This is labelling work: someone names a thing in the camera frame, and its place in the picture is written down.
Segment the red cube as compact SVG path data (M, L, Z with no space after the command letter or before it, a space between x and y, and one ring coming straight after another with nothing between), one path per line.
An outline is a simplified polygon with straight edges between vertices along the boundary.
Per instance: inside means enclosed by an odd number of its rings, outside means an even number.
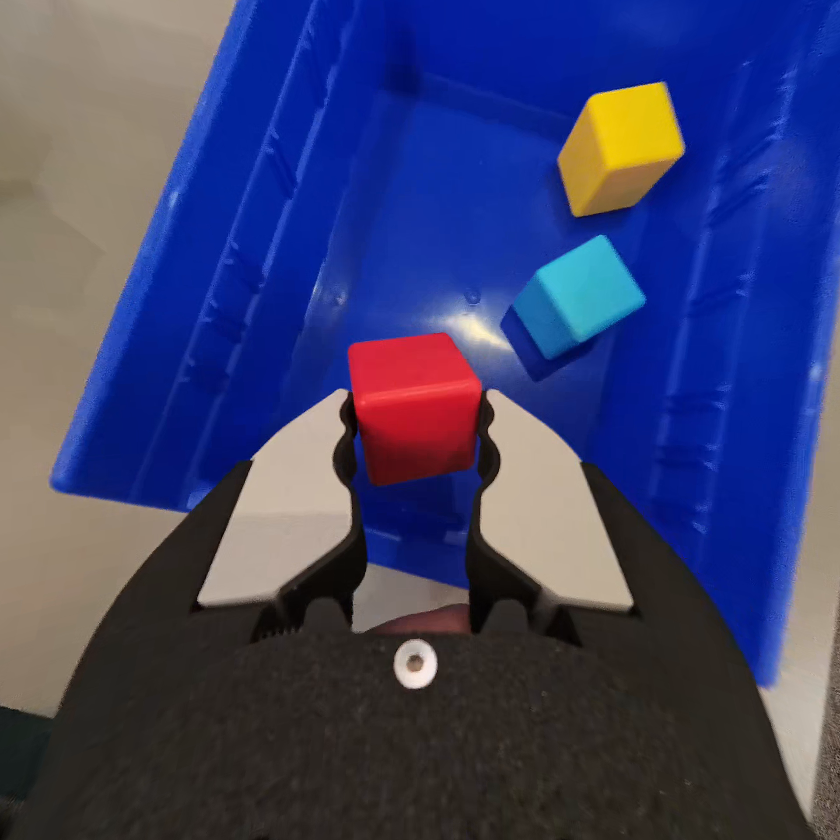
M372 485L470 469L482 384L444 332L352 343L353 405Z

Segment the light blue cube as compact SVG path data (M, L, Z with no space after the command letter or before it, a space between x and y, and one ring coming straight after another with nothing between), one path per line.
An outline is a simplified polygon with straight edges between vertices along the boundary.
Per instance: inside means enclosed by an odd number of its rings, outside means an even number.
M537 269L512 310L541 356L554 361L611 329L646 301L612 241L601 234Z

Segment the yellow cube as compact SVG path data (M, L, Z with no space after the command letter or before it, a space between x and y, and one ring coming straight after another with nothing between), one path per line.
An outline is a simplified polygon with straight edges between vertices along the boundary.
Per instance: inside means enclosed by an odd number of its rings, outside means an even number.
M571 214L635 206L685 152L664 81L593 94L557 159Z

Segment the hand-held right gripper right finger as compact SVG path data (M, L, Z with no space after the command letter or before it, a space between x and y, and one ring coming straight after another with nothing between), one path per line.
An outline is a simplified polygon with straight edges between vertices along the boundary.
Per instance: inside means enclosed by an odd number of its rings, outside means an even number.
M572 447L496 389L481 396L477 433L465 552L472 632L500 602L539 633L570 608L630 615L633 596Z

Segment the grey desk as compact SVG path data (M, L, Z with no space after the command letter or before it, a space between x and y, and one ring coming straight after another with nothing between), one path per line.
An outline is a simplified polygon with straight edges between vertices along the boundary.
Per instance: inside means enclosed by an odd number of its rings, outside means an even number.
M2 705L50 717L181 520L49 474L233 2L1 2Z

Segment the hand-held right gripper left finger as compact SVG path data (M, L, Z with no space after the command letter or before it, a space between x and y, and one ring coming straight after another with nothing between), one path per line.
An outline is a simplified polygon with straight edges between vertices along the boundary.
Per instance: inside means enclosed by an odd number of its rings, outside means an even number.
M367 567L352 395L339 388L269 438L250 462L199 591L202 607L353 600Z

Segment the blue plastic bin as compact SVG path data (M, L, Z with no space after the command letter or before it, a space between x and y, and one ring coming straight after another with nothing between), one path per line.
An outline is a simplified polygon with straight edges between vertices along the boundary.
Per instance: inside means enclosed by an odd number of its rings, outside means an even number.
M664 81L684 155L571 214L587 99ZM605 235L646 296L545 360L512 310ZM838 287L838 2L238 2L52 469L189 511L446 332L597 464L778 674Z

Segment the person's blue jeans leg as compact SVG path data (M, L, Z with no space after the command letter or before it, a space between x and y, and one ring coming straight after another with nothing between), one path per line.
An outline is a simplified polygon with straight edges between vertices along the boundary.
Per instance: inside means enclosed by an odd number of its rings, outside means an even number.
M54 720L1 706L1 796L24 800L44 758Z

